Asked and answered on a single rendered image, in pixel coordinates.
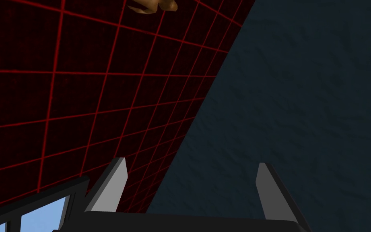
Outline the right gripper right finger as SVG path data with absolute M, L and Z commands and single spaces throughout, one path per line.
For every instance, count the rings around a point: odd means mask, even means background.
M 256 187 L 267 220 L 301 222 L 301 214 L 274 167 L 259 163 Z

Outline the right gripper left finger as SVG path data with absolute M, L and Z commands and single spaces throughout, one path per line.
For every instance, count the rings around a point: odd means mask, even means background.
M 116 212 L 127 179 L 125 158 L 114 158 L 86 196 L 84 211 Z

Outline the black framed window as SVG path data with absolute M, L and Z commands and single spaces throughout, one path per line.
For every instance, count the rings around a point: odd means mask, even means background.
M 0 232 L 52 232 L 83 212 L 86 176 L 0 208 Z

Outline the brown bread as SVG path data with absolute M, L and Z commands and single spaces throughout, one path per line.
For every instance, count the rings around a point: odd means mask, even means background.
M 135 8 L 128 6 L 132 11 L 139 14 L 154 14 L 157 12 L 158 7 L 163 11 L 175 12 L 178 10 L 178 4 L 175 0 L 133 0 L 138 4 L 145 7 L 145 9 Z

